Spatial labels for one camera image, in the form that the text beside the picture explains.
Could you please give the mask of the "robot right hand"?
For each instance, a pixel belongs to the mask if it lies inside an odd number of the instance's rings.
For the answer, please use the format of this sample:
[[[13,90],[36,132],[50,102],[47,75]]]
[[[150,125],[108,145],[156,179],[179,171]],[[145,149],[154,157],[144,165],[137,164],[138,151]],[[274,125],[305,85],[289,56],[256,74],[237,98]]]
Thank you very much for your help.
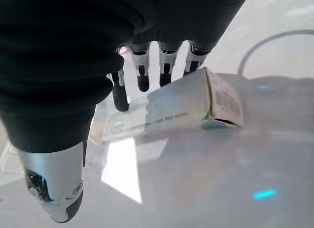
[[[160,47],[161,86],[188,41],[184,75],[195,72],[246,0],[0,0],[0,117],[28,190],[57,223],[83,197],[82,170],[98,103],[128,109],[128,46],[138,87],[149,89],[150,43]]]

